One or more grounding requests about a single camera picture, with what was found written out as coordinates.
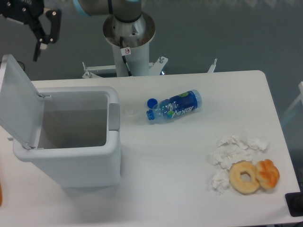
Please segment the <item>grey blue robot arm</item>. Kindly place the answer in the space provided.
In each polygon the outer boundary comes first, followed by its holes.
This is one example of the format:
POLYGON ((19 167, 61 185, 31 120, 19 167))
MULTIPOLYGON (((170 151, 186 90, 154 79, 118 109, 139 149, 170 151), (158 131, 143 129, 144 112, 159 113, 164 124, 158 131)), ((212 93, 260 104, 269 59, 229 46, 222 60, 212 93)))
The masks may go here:
MULTIPOLYGON (((74 0, 73 5, 82 15, 112 14, 126 23, 137 21, 142 14, 140 0, 74 0)), ((59 39, 62 11, 46 7, 43 0, 2 0, 0 14, 30 27, 36 38, 33 61, 38 60, 44 46, 59 39)))

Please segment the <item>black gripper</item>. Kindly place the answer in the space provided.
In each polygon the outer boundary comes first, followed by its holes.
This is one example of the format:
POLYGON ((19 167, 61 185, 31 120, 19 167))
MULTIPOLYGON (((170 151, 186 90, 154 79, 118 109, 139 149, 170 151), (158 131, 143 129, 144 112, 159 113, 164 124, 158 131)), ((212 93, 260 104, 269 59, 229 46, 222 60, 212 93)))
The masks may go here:
POLYGON ((62 13, 59 9, 47 10, 45 15, 51 23, 50 34, 46 34, 42 28, 39 17, 44 13, 43 0, 1 0, 0 14, 19 23, 29 25, 37 39, 33 61, 37 61, 41 51, 48 44, 54 44, 59 39, 62 13))

